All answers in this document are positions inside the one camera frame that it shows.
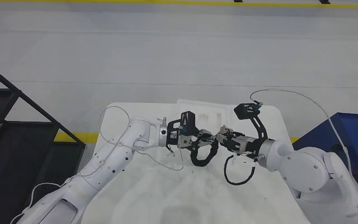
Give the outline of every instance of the blue object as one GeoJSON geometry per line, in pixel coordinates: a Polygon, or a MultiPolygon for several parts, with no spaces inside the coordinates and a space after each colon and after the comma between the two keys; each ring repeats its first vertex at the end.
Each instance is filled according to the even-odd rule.
{"type": "MultiPolygon", "coordinates": [[[[348,149],[351,159],[352,173],[358,178],[358,114],[336,113],[331,116],[331,121],[340,135],[344,145],[348,149]]],[[[326,152],[335,152],[347,166],[347,158],[332,130],[329,121],[326,120],[313,130],[305,134],[293,143],[295,150],[304,147],[317,147],[326,152]]]]}

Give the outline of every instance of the yellow stripe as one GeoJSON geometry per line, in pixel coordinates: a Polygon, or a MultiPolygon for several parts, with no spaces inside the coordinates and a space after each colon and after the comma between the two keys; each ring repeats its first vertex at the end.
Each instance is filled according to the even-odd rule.
{"type": "Polygon", "coordinates": [[[297,141],[299,138],[297,138],[297,137],[292,137],[291,138],[291,143],[294,143],[295,141],[297,141]]]}
{"type": "Polygon", "coordinates": [[[311,4],[311,3],[260,3],[260,2],[198,2],[166,0],[0,0],[0,2],[64,2],[64,3],[136,3],[136,4],[193,4],[204,6],[256,6],[256,7],[309,7],[309,8],[358,8],[353,4],[311,4]]]}
{"type": "MultiPolygon", "coordinates": [[[[73,133],[79,140],[82,142],[97,143],[98,133],[85,133],[85,132],[74,132],[73,133]]],[[[74,142],[74,140],[64,132],[57,133],[55,137],[55,142],[74,142]]]]}

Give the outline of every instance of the wire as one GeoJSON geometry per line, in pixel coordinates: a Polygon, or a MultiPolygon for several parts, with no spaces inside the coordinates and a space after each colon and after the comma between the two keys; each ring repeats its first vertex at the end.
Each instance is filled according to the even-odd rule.
{"type": "Polygon", "coordinates": [[[93,171],[93,172],[90,173],[90,174],[85,174],[85,175],[82,175],[81,172],[79,172],[79,174],[76,174],[75,176],[82,176],[82,177],[91,176],[92,174],[94,174],[95,172],[97,172],[97,170],[99,170],[99,168],[106,163],[107,158],[112,154],[112,152],[114,151],[114,149],[115,149],[117,146],[119,146],[118,143],[121,141],[123,135],[124,135],[124,134],[126,133],[126,131],[128,130],[128,128],[129,128],[129,123],[130,123],[130,117],[129,117],[128,112],[127,112],[125,109],[121,108],[120,106],[109,106],[109,107],[107,107],[104,111],[102,111],[100,117],[98,118],[98,124],[99,124],[99,126],[100,126],[101,117],[102,117],[103,113],[106,112],[109,108],[118,108],[118,109],[121,109],[121,110],[127,115],[127,119],[128,119],[127,127],[126,127],[126,129],[124,130],[124,132],[122,133],[122,135],[119,137],[119,139],[118,139],[118,141],[117,141],[116,143],[113,143],[113,142],[110,142],[109,140],[107,140],[107,139],[103,136],[103,134],[102,134],[102,132],[101,132],[101,128],[100,128],[100,135],[101,135],[101,137],[102,137],[107,143],[113,144],[113,145],[114,145],[113,148],[112,148],[111,151],[108,153],[108,155],[106,156],[106,158],[103,160],[103,163],[100,164],[95,171],[93,171]]]}
{"type": "Polygon", "coordinates": [[[327,112],[326,112],[316,101],[312,100],[310,97],[305,96],[305,95],[303,95],[303,94],[301,94],[301,93],[299,93],[299,92],[295,92],[295,91],[291,91],[291,90],[284,90],[284,89],[280,89],[280,88],[267,88],[267,89],[264,89],[264,90],[257,90],[257,91],[255,91],[255,92],[251,93],[250,99],[251,99],[252,101],[254,101],[254,102],[257,102],[256,100],[254,100],[254,99],[252,98],[252,96],[253,96],[255,93],[257,93],[257,92],[264,92],[264,91],[292,92],[292,93],[294,93],[294,94],[298,94],[298,95],[303,96],[304,98],[306,98],[306,99],[308,99],[308,100],[314,102],[314,103],[324,112],[324,114],[326,115],[326,117],[327,117],[327,119],[328,119],[328,122],[329,122],[329,124],[331,125],[331,127],[332,127],[332,129],[333,129],[333,132],[334,132],[335,135],[337,136],[338,141],[340,142],[340,144],[341,144],[341,146],[342,146],[342,148],[343,148],[343,151],[344,151],[345,154],[346,154],[347,162],[348,162],[348,171],[349,171],[350,175],[353,176],[353,175],[352,175],[352,168],[351,168],[351,159],[350,159],[349,154],[348,154],[348,149],[347,149],[347,147],[343,144],[343,141],[342,141],[340,135],[338,134],[338,132],[337,132],[335,126],[333,125],[333,123],[332,123],[332,121],[331,121],[331,118],[328,116],[327,112]]]}
{"type": "Polygon", "coordinates": [[[23,215],[23,213],[20,213],[20,214],[18,214],[17,216],[15,216],[15,217],[11,220],[10,224],[12,224],[12,223],[15,221],[15,219],[18,218],[18,217],[21,216],[21,215],[23,215]]]}
{"type": "MultiPolygon", "coordinates": [[[[119,144],[120,140],[122,139],[124,133],[128,130],[128,128],[129,128],[129,123],[130,123],[129,114],[127,113],[126,110],[124,110],[124,109],[121,108],[120,106],[109,106],[109,107],[107,107],[107,108],[101,113],[101,116],[100,116],[100,118],[98,119],[98,122],[100,122],[101,117],[102,117],[102,114],[103,114],[107,109],[109,109],[109,108],[119,108],[119,109],[121,109],[123,112],[125,112],[125,114],[127,115],[127,118],[128,118],[128,124],[127,124],[127,128],[124,130],[124,132],[123,132],[123,134],[121,135],[121,137],[119,137],[117,143],[113,143],[113,142],[110,142],[109,140],[107,140],[107,139],[103,136],[103,133],[102,133],[101,130],[100,130],[100,135],[101,135],[101,137],[102,137],[106,142],[108,142],[109,144],[113,144],[113,145],[114,145],[114,147],[113,147],[113,149],[111,150],[111,152],[110,152],[110,153],[107,155],[107,157],[104,159],[104,163],[106,162],[106,160],[107,160],[107,158],[109,157],[109,155],[113,152],[113,150],[114,150],[117,146],[119,146],[118,144],[119,144]]],[[[169,166],[166,166],[166,165],[164,165],[164,164],[158,162],[157,160],[155,160],[151,155],[149,155],[149,154],[147,154],[147,153],[144,153],[144,152],[140,152],[140,151],[134,149],[133,146],[125,146],[125,145],[123,145],[123,146],[128,147],[128,148],[131,148],[133,151],[135,151],[135,152],[137,152],[137,153],[139,153],[139,154],[141,154],[141,155],[149,156],[154,162],[156,162],[157,164],[159,164],[159,165],[161,165],[161,166],[164,166],[165,168],[168,168],[168,169],[173,170],[173,171],[181,171],[181,170],[184,168],[184,161],[183,161],[183,155],[182,155],[181,146],[180,146],[180,136],[181,136],[181,135],[180,135],[180,133],[179,133],[179,136],[178,136],[178,138],[179,138],[179,150],[180,150],[180,157],[181,157],[181,162],[182,162],[182,167],[181,167],[180,169],[174,169],[174,168],[171,168],[171,167],[169,167],[169,166]]],[[[94,172],[92,172],[92,173],[90,173],[90,174],[87,174],[87,175],[81,175],[81,176],[90,176],[90,175],[94,174],[99,168],[100,168],[100,166],[99,166],[94,172]]]]}
{"type": "Polygon", "coordinates": [[[178,142],[179,142],[179,151],[180,151],[180,157],[181,157],[181,168],[180,169],[174,169],[174,168],[171,168],[169,166],[166,166],[164,164],[161,164],[160,162],[158,162],[157,160],[155,160],[151,155],[147,154],[147,153],[144,153],[144,152],[139,152],[138,150],[134,150],[136,151],[137,153],[141,154],[141,155],[146,155],[146,156],[149,156],[152,160],[154,160],[154,162],[156,162],[157,164],[161,165],[161,166],[164,166],[170,170],[173,170],[173,171],[181,171],[182,169],[184,169],[184,160],[183,160],[183,154],[182,154],[182,151],[181,151],[181,146],[180,146],[180,132],[179,132],[179,136],[178,136],[178,142]]]}
{"type": "Polygon", "coordinates": [[[246,180],[244,180],[244,181],[241,181],[241,182],[238,182],[238,183],[234,183],[234,182],[231,182],[231,181],[229,180],[228,175],[226,174],[226,168],[227,168],[227,166],[228,166],[228,162],[229,162],[229,160],[230,160],[231,158],[233,158],[233,157],[234,157],[234,155],[231,155],[231,156],[229,156],[229,157],[226,159],[226,161],[225,161],[225,164],[224,164],[224,176],[225,176],[225,180],[226,180],[229,184],[234,185],[234,186],[239,186],[239,185],[246,184],[249,180],[251,180],[251,178],[253,177],[253,174],[255,173],[255,163],[258,161],[258,159],[255,158],[255,159],[253,160],[253,165],[252,165],[251,173],[250,173],[249,177],[248,177],[246,180]]]}
{"type": "Polygon", "coordinates": [[[29,209],[29,208],[31,208],[31,205],[32,205],[32,203],[33,203],[33,201],[34,201],[34,193],[35,193],[35,189],[38,187],[38,186],[41,186],[41,185],[45,185],[45,184],[48,184],[48,185],[55,185],[55,186],[58,186],[59,188],[61,188],[63,185],[65,185],[66,184],[66,181],[62,184],[62,185],[59,185],[59,184],[54,184],[54,183],[41,183],[41,184],[38,184],[38,185],[36,185],[34,188],[33,188],[33,190],[32,190],[32,192],[31,192],[31,200],[30,200],[30,204],[29,204],[29,206],[27,206],[20,214],[18,214],[17,216],[15,216],[12,220],[11,220],[11,222],[10,222],[10,224],[12,224],[14,221],[15,221],[15,219],[17,218],[17,217],[19,217],[19,216],[21,216],[21,215],[23,215],[24,214],[24,211],[25,210],[27,210],[27,209],[29,209]]]}

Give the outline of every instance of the white table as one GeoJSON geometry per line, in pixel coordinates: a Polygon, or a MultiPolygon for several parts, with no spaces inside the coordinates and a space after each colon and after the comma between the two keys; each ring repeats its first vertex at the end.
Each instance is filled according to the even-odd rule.
{"type": "MultiPolygon", "coordinates": [[[[113,103],[124,108],[131,117],[142,116],[152,121],[166,116],[176,120],[181,112],[196,114],[196,125],[216,133],[226,124],[248,136],[257,136],[250,121],[235,118],[236,105],[216,105],[179,100],[177,104],[113,103]]],[[[260,119],[268,136],[290,143],[290,138],[279,110],[273,106],[261,108],[260,119]]],[[[125,114],[108,109],[101,131],[111,138],[124,131],[125,114]]],[[[105,141],[99,137],[97,151],[105,141]]],[[[148,150],[161,163],[179,168],[179,151],[172,157],[165,148],[148,150]]],[[[199,156],[208,149],[200,148],[199,156]]],[[[232,153],[219,148],[218,154],[205,167],[194,166],[189,151],[183,150],[182,171],[159,166],[149,157],[135,155],[126,170],[108,184],[89,204],[83,224],[93,223],[309,223],[291,196],[279,173],[271,173],[257,165],[253,178],[245,185],[229,185],[224,178],[225,159],[232,153]]],[[[228,165],[231,181],[242,181],[250,173],[251,164],[238,157],[228,165]]]]}

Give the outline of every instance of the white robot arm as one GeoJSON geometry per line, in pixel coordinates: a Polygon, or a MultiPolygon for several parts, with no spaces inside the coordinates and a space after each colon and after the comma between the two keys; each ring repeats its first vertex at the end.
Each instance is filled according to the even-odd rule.
{"type": "MultiPolygon", "coordinates": [[[[210,132],[195,127],[195,114],[189,111],[182,113],[180,120],[170,122],[168,127],[165,122],[154,124],[143,118],[132,119],[122,137],[117,136],[105,144],[60,189],[25,209],[18,223],[79,224],[93,197],[125,168],[133,159],[135,150],[179,144],[181,148],[191,151],[194,165],[205,166],[216,155],[218,143],[238,155],[253,158],[271,172],[278,171],[312,224],[358,223],[357,183],[342,160],[335,153],[327,153],[318,148],[308,147],[294,151],[282,141],[268,139],[266,130],[257,117],[259,112],[254,110],[248,113],[248,107],[243,105],[240,108],[238,106],[241,111],[235,112],[239,119],[250,119],[253,122],[258,131],[257,139],[225,126],[217,135],[212,136],[210,132]],[[179,122],[179,128],[174,128],[174,123],[179,122]],[[156,128],[156,140],[153,144],[149,144],[151,125],[156,128]],[[211,145],[208,158],[198,160],[198,148],[208,144],[211,145]]],[[[246,183],[254,171],[255,168],[246,181],[235,185],[246,183]]]]}
{"type": "MultiPolygon", "coordinates": [[[[314,147],[294,151],[283,141],[268,139],[253,107],[255,104],[240,104],[235,113],[239,119],[251,119],[259,138],[223,126],[216,135],[219,143],[238,155],[246,154],[271,172],[278,171],[312,224],[358,223],[358,185],[337,154],[314,147]]],[[[225,168],[224,174],[231,183],[225,168]]]]}
{"type": "Polygon", "coordinates": [[[79,224],[84,210],[98,192],[130,163],[134,150],[163,147],[167,126],[144,118],[131,119],[127,131],[106,143],[75,176],[58,190],[47,194],[31,208],[23,211],[18,224],[79,224]],[[149,144],[150,126],[156,128],[153,144],[149,144]]]}

